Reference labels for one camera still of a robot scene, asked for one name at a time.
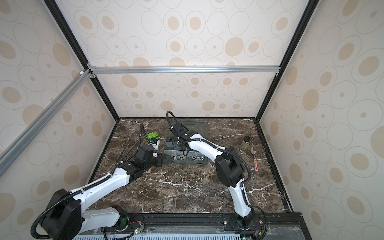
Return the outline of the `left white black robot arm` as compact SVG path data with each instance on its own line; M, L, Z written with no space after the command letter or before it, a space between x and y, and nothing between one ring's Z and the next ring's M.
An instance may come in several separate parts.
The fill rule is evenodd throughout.
M94 228L116 225L125 216L123 210L109 207L90 211L88 208L111 192L132 183L150 168L160 167L163 156L158 152L159 145L159 139L147 139L145 145L139 144L131 157L120 161L102 178L71 191L56 191L47 208L32 223L31 236L37 240L72 240Z

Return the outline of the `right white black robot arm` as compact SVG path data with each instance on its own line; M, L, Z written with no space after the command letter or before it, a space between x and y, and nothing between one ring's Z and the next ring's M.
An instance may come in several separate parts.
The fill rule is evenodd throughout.
M261 207L253 206L249 202L245 184L251 180L252 172L234 148L216 145L198 132L188 129L171 111L166 112L166 119L178 147L184 151L199 152L215 163L218 179L230 191L237 214L236 223L240 229L246 230L251 227L255 209L266 216Z

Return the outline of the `silver hex nuts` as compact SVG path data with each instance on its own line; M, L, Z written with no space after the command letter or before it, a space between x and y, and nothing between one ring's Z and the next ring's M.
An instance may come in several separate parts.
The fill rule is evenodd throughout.
M205 159L205 157L204 156L201 156L201 157L199 157L199 156L192 156L192 159L195 160L195 161L203 161Z

